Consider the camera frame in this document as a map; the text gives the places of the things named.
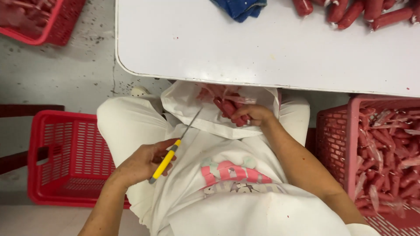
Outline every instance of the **basket handle hole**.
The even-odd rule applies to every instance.
[[[48,162],[49,147],[38,147],[37,151],[37,165],[43,165]]]

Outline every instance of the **red plastic basket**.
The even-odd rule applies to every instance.
[[[31,35],[12,28],[1,28],[0,33],[29,45],[51,43],[64,46],[70,39],[74,25],[86,0],[57,0],[51,17],[41,35]]]
[[[356,179],[357,137],[359,109],[400,109],[420,107],[420,99],[360,94],[347,105],[318,112],[316,156],[354,200]],[[365,217],[381,235],[420,235],[419,209],[404,206],[406,218],[396,215]]]
[[[28,195],[40,205],[94,207],[115,170],[97,129],[96,115],[45,110],[32,121],[28,154]],[[38,160],[38,149],[48,158]],[[126,199],[124,208],[130,204]]]

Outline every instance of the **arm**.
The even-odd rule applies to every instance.
[[[291,185],[319,197],[345,224],[367,224],[347,193],[328,170],[283,128],[273,113],[260,105],[244,105],[232,118],[248,114],[260,126]]]
[[[128,187],[149,179],[177,139],[140,146],[111,174],[78,236],[115,236],[120,228],[124,196]],[[168,175],[170,163],[163,172]]]

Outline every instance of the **white pants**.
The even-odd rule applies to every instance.
[[[143,95],[140,97],[115,97],[104,102],[97,110],[98,129],[108,144],[115,166],[118,167],[142,144],[163,141],[179,123],[175,117],[162,116],[163,107],[159,97]],[[305,145],[309,124],[308,102],[300,97],[284,94],[280,107],[280,123],[300,144]],[[145,223],[146,201],[153,198],[154,187],[147,181],[130,187],[127,198],[131,210]]]

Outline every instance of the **bundle of sausages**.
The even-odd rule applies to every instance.
[[[0,0],[0,27],[41,34],[55,0]]]
[[[364,216],[420,207],[420,108],[359,112],[355,204]]]
[[[240,87],[220,84],[200,84],[200,86],[202,88],[197,99],[213,102],[222,112],[222,116],[230,119],[237,127],[242,127],[251,120],[249,115],[243,115],[237,119],[231,118],[244,104],[255,104],[256,102],[255,99],[240,96],[237,93]]]
[[[377,29],[400,21],[410,20],[412,24],[420,23],[420,0],[410,0],[410,3],[399,10],[387,12],[398,1],[405,0],[354,0],[347,8],[348,0],[312,0],[315,4],[327,7],[327,21],[337,29],[347,29],[365,11],[363,19],[366,20],[371,30]],[[299,16],[312,13],[313,6],[310,0],[293,0]]]

